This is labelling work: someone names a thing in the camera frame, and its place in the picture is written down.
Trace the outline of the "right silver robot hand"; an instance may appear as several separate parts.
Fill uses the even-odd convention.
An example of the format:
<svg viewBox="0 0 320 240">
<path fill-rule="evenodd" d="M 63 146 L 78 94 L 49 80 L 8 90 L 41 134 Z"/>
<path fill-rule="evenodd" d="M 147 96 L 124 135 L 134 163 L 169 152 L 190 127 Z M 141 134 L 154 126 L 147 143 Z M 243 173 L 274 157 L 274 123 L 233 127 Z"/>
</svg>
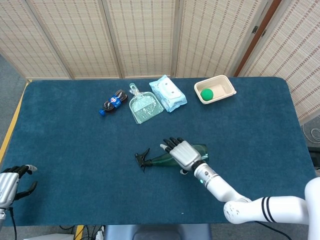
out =
<svg viewBox="0 0 320 240">
<path fill-rule="evenodd" d="M 202 160 L 201 154 L 181 137 L 165 138 L 163 142 L 164 144 L 160 144 L 160 147 L 170 154 L 185 172 L 191 171 L 192 166 Z"/>
</svg>

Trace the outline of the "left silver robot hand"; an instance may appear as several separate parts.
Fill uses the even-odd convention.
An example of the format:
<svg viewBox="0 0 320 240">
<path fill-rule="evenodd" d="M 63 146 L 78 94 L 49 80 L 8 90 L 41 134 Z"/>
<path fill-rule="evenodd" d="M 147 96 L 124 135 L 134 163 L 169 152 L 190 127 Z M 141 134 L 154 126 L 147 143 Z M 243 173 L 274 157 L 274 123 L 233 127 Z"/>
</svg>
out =
<svg viewBox="0 0 320 240">
<path fill-rule="evenodd" d="M 38 168 L 27 164 L 6 168 L 0 173 L 0 208 L 8 209 L 9 206 L 19 199 L 29 196 L 37 187 L 34 181 L 31 186 L 22 192 L 17 192 L 20 179 L 25 173 L 32 175 Z"/>
</svg>

